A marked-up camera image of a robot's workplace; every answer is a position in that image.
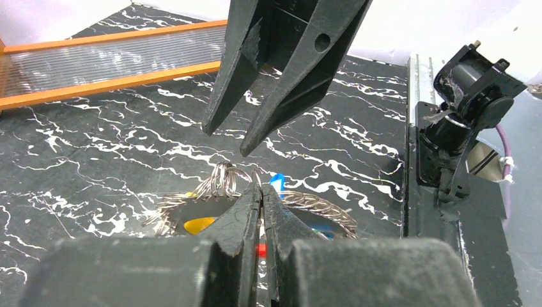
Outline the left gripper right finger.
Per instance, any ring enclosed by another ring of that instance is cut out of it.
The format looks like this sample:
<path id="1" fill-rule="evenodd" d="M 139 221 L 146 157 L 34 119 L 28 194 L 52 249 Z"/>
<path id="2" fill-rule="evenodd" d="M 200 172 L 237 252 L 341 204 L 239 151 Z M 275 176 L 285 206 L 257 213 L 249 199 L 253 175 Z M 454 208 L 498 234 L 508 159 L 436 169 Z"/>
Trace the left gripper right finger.
<path id="1" fill-rule="evenodd" d="M 436 239 L 318 236 L 262 187 L 272 306 L 480 306 L 459 257 Z"/>

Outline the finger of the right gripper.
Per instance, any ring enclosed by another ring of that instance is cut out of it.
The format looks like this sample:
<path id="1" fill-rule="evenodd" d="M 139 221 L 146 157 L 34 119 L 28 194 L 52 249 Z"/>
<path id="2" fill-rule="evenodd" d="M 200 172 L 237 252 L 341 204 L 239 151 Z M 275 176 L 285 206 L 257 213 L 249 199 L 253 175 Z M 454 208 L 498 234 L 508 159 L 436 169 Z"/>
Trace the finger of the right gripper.
<path id="1" fill-rule="evenodd" d="M 202 130 L 212 135 L 254 83 L 266 61 L 270 1 L 231 1 L 224 53 Z"/>
<path id="2" fill-rule="evenodd" d="M 279 70 L 240 145 L 246 157 L 326 95 L 371 1 L 274 1 L 267 63 Z"/>

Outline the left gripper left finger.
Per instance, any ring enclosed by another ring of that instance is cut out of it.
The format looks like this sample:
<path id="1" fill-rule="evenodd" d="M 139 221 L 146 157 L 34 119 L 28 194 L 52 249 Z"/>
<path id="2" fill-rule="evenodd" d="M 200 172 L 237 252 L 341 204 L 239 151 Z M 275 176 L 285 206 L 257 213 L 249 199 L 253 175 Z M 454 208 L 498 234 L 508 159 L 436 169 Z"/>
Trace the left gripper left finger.
<path id="1" fill-rule="evenodd" d="M 57 242 L 19 306 L 254 306 L 261 189 L 196 236 Z"/>

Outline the keyring with coloured key tags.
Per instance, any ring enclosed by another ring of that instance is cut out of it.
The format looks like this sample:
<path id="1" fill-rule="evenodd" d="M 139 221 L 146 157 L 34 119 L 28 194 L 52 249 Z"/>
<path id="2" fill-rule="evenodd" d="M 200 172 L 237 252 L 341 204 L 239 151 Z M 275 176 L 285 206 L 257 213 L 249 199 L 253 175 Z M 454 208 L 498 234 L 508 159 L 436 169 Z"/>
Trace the keyring with coloured key tags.
<path id="1" fill-rule="evenodd" d="M 224 161 L 218 163 L 194 190 L 161 197 L 155 210 L 144 220 L 157 236 L 197 235 L 225 214 L 242 196 L 247 183 L 261 184 L 256 171 L 244 170 Z M 269 181 L 283 205 L 323 240 L 353 239 L 358 223 L 346 210 L 315 194 L 287 190 L 284 175 L 277 173 Z"/>

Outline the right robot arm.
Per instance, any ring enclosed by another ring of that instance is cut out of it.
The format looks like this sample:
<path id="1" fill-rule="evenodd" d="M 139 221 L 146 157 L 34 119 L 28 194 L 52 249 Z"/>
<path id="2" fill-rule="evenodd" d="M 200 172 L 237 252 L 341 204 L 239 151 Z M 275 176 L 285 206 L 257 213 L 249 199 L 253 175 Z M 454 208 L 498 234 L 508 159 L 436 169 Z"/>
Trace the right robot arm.
<path id="1" fill-rule="evenodd" d="M 264 65 L 281 71 L 240 145 L 249 155 L 274 130 L 327 94 L 366 16 L 369 1 L 232 1 L 224 53 L 202 129 L 213 134 L 252 86 Z M 462 47 L 436 74 L 439 110 L 417 131 L 418 179 L 442 201 L 461 198 L 465 161 L 477 135 L 496 127 L 524 83 L 508 61 L 492 63 L 478 44 Z"/>

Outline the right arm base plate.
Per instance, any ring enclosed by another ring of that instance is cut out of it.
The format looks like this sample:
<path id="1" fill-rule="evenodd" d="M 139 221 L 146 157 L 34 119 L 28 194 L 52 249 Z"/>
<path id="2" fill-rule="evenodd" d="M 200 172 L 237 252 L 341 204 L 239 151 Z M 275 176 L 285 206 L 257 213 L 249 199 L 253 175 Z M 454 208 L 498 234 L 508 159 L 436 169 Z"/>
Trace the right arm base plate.
<path id="1" fill-rule="evenodd" d="M 459 191 L 468 196 L 450 209 L 440 210 L 437 190 L 421 185 L 417 168 L 433 159 L 418 157 L 417 130 L 427 126 L 423 116 L 437 111 L 419 102 L 409 118 L 408 176 L 405 179 L 404 237 L 431 237 L 448 243 L 461 258 L 483 306 L 522 306 L 502 219 L 506 213 L 500 185 L 473 175 Z"/>

